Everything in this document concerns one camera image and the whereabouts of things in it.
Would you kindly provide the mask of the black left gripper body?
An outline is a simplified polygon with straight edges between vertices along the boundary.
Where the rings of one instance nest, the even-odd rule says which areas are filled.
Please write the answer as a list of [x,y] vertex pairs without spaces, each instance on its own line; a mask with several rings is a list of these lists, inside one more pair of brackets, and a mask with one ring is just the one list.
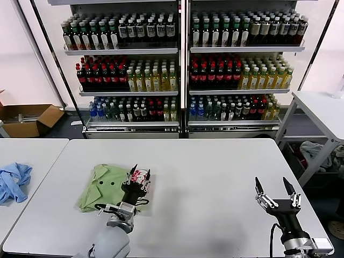
[[134,206],[136,206],[139,198],[145,197],[148,193],[148,190],[144,185],[136,182],[124,182],[121,185],[121,189],[124,192],[124,196],[121,201]]

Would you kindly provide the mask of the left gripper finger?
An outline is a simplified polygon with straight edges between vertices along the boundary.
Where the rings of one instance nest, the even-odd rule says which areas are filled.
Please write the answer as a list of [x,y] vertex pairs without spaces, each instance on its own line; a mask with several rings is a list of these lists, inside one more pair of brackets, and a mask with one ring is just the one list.
[[149,185],[150,185],[150,176],[151,176],[151,170],[149,169],[145,175],[145,178],[142,182],[142,187],[141,190],[143,190],[144,192],[147,192],[149,189]]
[[131,168],[131,170],[127,173],[127,178],[126,178],[126,180],[124,181],[124,184],[127,184],[127,185],[130,184],[130,182],[131,182],[131,180],[132,180],[132,176],[133,176],[133,174],[134,174],[134,172],[135,172],[137,166],[138,166],[138,165],[136,164],[136,165],[135,165],[133,168]]

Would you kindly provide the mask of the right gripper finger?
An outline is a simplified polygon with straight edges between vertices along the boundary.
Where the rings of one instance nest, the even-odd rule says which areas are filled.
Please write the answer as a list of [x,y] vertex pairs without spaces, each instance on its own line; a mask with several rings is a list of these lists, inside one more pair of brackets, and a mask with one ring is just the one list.
[[290,197],[291,206],[293,208],[301,208],[301,195],[299,193],[296,193],[293,185],[285,177],[283,177],[283,183],[287,194]]
[[274,201],[272,198],[270,198],[267,194],[264,193],[263,187],[258,177],[255,177],[255,191],[255,199],[264,210],[266,210],[267,208],[275,209],[279,207],[279,204],[276,201]]

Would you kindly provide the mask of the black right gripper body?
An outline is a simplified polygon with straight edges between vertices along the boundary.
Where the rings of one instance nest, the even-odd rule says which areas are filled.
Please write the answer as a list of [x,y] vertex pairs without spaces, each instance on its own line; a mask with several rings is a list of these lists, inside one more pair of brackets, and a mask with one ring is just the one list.
[[297,214],[300,208],[293,207],[292,201],[289,199],[277,199],[275,202],[278,207],[266,208],[266,213],[276,217],[280,227],[282,228],[281,242],[286,242],[291,239],[309,239],[310,236],[307,232],[303,231]]

